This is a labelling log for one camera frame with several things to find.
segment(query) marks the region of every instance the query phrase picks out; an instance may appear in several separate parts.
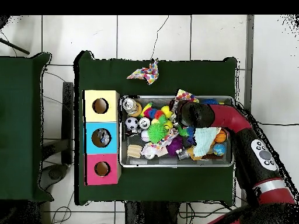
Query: plush toy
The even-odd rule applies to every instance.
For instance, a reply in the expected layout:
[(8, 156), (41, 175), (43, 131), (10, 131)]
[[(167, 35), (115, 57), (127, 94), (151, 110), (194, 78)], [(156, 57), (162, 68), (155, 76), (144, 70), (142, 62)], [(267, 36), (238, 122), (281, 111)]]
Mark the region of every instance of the plush toy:
[(165, 114), (166, 118), (170, 118), (173, 112), (170, 111), (169, 106), (163, 106), (161, 111)]
[(152, 124), (148, 128), (149, 140), (156, 144), (167, 135), (167, 129), (160, 123)]
[(168, 120), (165, 124), (164, 124), (164, 127), (166, 128), (167, 130), (167, 134), (169, 134), (169, 132), (171, 131), (172, 127), (173, 127), (173, 124), (171, 123), (170, 120)]
[(201, 104), (217, 105), (219, 103), (215, 99), (204, 99), (201, 101)]
[(188, 137), (187, 142), (190, 144), (194, 144), (194, 140), (193, 140), (193, 136), (194, 136), (194, 132), (195, 132), (195, 128), (194, 127), (187, 127), (187, 128), (182, 128), (180, 125), (178, 125), (177, 127), (179, 134), (182, 137)]
[(168, 146), (166, 146), (169, 155), (176, 156), (176, 151), (183, 148), (183, 138), (181, 136), (177, 136), (174, 138)]
[(161, 124), (165, 124), (167, 122), (167, 118), (161, 110), (149, 107), (143, 112), (143, 114), (147, 118), (157, 119)]
[(144, 108), (143, 108), (143, 110), (142, 110), (142, 112), (141, 112), (141, 114), (140, 114), (140, 117), (145, 117), (145, 115), (144, 115), (144, 112), (147, 110), (147, 109), (149, 109), (150, 107), (152, 107), (152, 102), (149, 102)]

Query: round hole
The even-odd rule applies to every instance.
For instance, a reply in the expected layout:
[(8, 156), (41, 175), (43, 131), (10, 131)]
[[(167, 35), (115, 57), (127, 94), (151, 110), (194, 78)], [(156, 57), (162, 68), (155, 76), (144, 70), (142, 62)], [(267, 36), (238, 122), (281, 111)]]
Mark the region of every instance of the round hole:
[(107, 176), (110, 172), (110, 166), (107, 162), (98, 162), (95, 165), (95, 173), (98, 176), (104, 177)]
[(92, 103), (92, 109), (99, 114), (106, 113), (108, 111), (108, 102), (104, 98), (96, 99)]
[(91, 140), (98, 148), (104, 148), (110, 143), (111, 135), (107, 129), (96, 129), (91, 136)]

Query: table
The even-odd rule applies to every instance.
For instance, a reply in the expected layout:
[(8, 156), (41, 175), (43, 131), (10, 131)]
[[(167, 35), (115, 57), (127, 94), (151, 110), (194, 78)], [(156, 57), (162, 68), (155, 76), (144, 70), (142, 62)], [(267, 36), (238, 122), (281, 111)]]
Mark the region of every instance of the table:
[(159, 61), (152, 85), (126, 79), (149, 61), (98, 60), (82, 51), (75, 71), (75, 203), (87, 201), (202, 201), (232, 204), (234, 167), (122, 168), (116, 185), (84, 185), (82, 90), (116, 90), (122, 95), (174, 95), (183, 89), (194, 95), (235, 98), (235, 58), (223, 61)]

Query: green table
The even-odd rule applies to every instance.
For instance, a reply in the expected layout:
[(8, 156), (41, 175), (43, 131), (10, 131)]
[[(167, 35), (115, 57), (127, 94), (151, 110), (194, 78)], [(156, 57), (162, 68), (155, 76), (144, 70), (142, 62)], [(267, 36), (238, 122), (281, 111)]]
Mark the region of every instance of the green table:
[(0, 199), (52, 201), (38, 186), (41, 163), (41, 73), (50, 54), (0, 57)]
[(233, 166), (195, 168), (122, 168), (116, 185), (84, 185), (82, 90), (116, 90), (122, 95), (174, 95), (183, 89), (194, 95), (235, 97), (235, 58), (224, 61), (159, 61), (159, 78), (126, 79), (149, 61), (96, 60), (88, 51), (74, 61), (75, 70), (75, 202), (201, 201), (232, 204)]

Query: white cloth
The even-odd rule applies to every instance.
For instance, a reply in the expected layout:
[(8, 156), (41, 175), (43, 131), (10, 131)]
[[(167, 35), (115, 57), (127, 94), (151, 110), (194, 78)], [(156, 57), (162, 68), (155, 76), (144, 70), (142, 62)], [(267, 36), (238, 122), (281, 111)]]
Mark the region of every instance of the white cloth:
[(196, 128), (194, 137), (196, 146), (194, 147), (194, 156), (204, 156), (209, 151), (216, 135), (221, 131), (220, 127)]

